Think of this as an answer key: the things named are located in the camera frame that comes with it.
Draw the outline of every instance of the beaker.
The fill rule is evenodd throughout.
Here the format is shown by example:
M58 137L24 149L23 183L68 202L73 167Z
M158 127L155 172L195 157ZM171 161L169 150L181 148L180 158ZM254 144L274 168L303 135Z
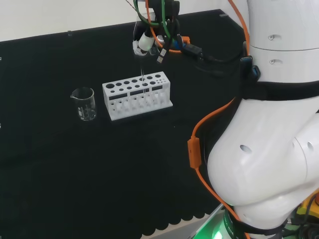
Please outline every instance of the beaker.
M72 92L71 98L75 103L76 111L81 120L89 121L95 118L94 91L91 88L78 88Z

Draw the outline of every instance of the black tablecloth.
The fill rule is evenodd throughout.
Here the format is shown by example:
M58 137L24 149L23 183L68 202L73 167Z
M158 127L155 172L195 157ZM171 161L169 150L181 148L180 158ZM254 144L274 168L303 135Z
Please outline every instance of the black tablecloth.
M182 15L180 24L193 44L225 59L240 51L244 36L221 13ZM162 65L150 60L145 74L165 72L173 108L110 122L102 83L140 74L134 25L0 43L3 239L138 239L218 205L189 167L187 140L201 118L235 95L239 70L216 78L182 55ZM95 91L90 123L70 100L82 86Z

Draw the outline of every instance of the orange cable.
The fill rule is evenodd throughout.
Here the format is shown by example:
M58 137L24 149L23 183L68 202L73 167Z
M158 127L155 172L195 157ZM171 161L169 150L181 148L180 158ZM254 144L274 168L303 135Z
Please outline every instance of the orange cable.
M197 125L195 126L193 133L192 133L192 138L195 138L196 132L199 129L199 127L209 118L221 113L222 111L224 111L233 101L235 98L233 98L229 103L227 103L226 105L224 105L223 107L213 111L212 113L208 114L207 116L205 116L200 122L197 123ZM200 179L200 181L202 182L202 184L207 188L207 190L220 202L222 203L225 208L234 216L234 218L238 221L240 221L240 218L237 216L237 214L234 212L234 210L224 201L222 200L215 192L214 190L212 190L210 188L210 186L206 183L206 181L204 180L204 178L202 177L202 175L199 172L199 167L195 168L195 171L197 173L198 178ZM248 233L245 233L245 236L247 239L250 239L250 236Z
M145 0L145 4L146 4L146 12L148 13L148 20L149 20L149 23L151 23L151 16L150 16L150 10L149 10L149 0ZM152 27L151 28L151 32L152 32L152 35L156 41L156 43L161 47L163 48L163 45L160 43L160 41L158 40L158 38L156 37L155 35L155 32L153 30ZM169 50L169 52L172 52L172 53L181 53L181 51L176 51L176 50Z
M224 105L223 107L213 111L212 113L206 115L204 118L201 119L200 122L197 123L197 125L195 126L194 130L193 130L193 134L191 136L195 136L198 128L209 118L215 116L216 114L219 114L220 112L222 112L224 109L226 109L233 101L235 98L233 98L228 104Z
M236 4L233 2L233 0L228 0L229 4L232 6L232 8L234 9L235 13L237 14L239 20L240 20L240 23L242 24L243 26L243 29L244 29L244 34L245 34L245 39L246 39L246 43L247 43L247 54L249 55L249 44L250 44L250 40L249 40L249 33L248 33L248 28L247 28L247 25L245 23L245 20L242 16L242 14L240 13L240 11L238 10ZM149 0L145 0L145 4L146 4L146 11L147 11L147 14L148 14L148 21L149 23L151 23L151 16L150 16L150 10L149 10ZM151 28L151 32L152 32L152 35L156 41L156 43L161 47L163 48L163 45L160 43L160 41L158 40L158 38L156 37L155 35L155 32L153 30L152 27ZM173 53L181 53L181 51L176 51L176 50L169 50L170 52L173 52Z
M238 10L236 4L233 2L233 0L228 0L228 2L230 3L230 5L233 7L235 13L237 14L239 20L240 20L240 23L242 24L243 26L243 29L244 29L244 33L245 33L245 39L246 39L246 43L247 43L247 54L249 55L249 33L248 33L248 29L247 29L247 25L245 23L245 20L242 16L242 14L240 13L240 11Z

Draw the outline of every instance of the test tube rack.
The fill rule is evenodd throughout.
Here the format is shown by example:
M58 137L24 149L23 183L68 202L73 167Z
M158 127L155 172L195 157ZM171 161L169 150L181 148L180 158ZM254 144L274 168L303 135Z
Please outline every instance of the test tube rack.
M111 120L173 106L170 82L164 72L102 84L104 101Z

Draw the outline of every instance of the black strap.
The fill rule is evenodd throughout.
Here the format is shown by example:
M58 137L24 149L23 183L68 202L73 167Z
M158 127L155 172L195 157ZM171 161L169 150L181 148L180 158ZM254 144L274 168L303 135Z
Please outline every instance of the black strap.
M308 99L319 96L319 81L307 83L256 82L253 84L243 84L242 94L244 99L262 101Z
M245 239L246 237L244 233L251 233L251 234L258 234L258 235L265 235L265 236L281 233L287 223L287 220L277 228L259 229L259 228L252 227L246 223L237 221L233 217L233 215L231 215L228 212L228 210L226 210L224 215L224 223L228 233L233 239L234 237L236 237L236 239Z
M240 60L241 97L262 101L294 101L319 96L318 81L306 83L259 82L261 72L252 56Z

